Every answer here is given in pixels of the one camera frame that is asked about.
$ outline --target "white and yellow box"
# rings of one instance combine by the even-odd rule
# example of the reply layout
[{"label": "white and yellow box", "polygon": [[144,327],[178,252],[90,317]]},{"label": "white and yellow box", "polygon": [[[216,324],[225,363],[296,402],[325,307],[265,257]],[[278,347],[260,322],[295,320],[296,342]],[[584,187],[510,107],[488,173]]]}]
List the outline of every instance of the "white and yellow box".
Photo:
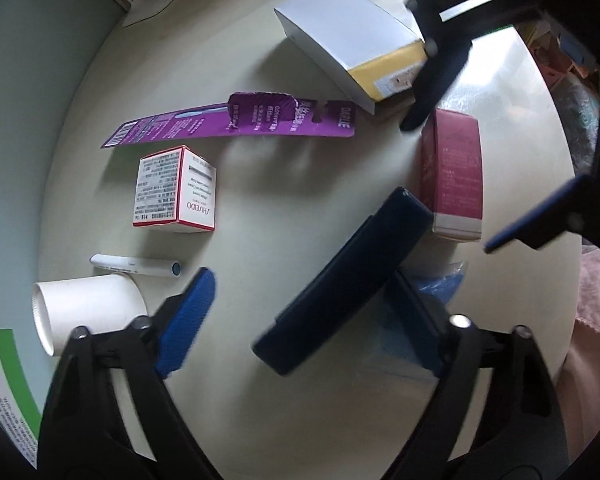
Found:
[{"label": "white and yellow box", "polygon": [[424,44],[384,9],[369,0],[289,0],[275,11],[285,34],[362,109],[384,115],[413,103]]},{"label": "white and yellow box", "polygon": [[216,168],[187,146],[140,159],[134,226],[179,233],[216,228]]}]

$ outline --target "white cylindrical tube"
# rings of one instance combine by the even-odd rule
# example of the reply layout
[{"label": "white cylindrical tube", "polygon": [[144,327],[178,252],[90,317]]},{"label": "white cylindrical tube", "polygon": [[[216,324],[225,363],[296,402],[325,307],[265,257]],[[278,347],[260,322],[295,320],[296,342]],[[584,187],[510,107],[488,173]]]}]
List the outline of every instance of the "white cylindrical tube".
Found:
[{"label": "white cylindrical tube", "polygon": [[100,269],[131,272],[132,274],[146,274],[147,276],[160,276],[162,278],[176,278],[182,271],[180,263],[175,260],[154,260],[152,258],[129,258],[127,256],[111,256],[110,254],[94,254],[89,261],[91,265]]},{"label": "white cylindrical tube", "polygon": [[51,356],[62,353],[77,326],[94,334],[111,332],[146,316],[140,291],[124,274],[35,283],[32,307],[40,342]]}]

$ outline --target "green stripe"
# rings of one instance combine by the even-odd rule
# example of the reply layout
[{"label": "green stripe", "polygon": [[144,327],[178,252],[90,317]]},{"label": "green stripe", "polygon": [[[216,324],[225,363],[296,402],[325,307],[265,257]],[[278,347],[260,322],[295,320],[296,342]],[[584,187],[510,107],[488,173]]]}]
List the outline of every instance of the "green stripe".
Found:
[{"label": "green stripe", "polygon": [[24,420],[27,421],[31,433],[38,438],[40,412],[22,371],[22,365],[16,350],[16,341],[13,338],[13,330],[0,328],[0,363]]}]

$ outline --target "pink fabric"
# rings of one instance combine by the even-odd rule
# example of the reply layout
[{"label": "pink fabric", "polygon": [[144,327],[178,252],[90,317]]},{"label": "pink fabric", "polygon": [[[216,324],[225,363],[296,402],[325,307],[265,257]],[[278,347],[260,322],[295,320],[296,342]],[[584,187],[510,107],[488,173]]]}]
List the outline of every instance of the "pink fabric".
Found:
[{"label": "pink fabric", "polygon": [[600,250],[582,255],[571,345],[557,384],[574,460],[600,430]]}]

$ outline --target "navy blue case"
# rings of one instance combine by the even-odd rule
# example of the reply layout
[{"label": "navy blue case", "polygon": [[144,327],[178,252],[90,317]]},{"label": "navy blue case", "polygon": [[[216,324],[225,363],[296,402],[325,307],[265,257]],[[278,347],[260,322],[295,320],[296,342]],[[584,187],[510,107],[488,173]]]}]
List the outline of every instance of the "navy blue case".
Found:
[{"label": "navy blue case", "polygon": [[432,223],[431,211],[416,197],[395,189],[279,314],[253,352],[280,375],[293,371],[371,299]]}]

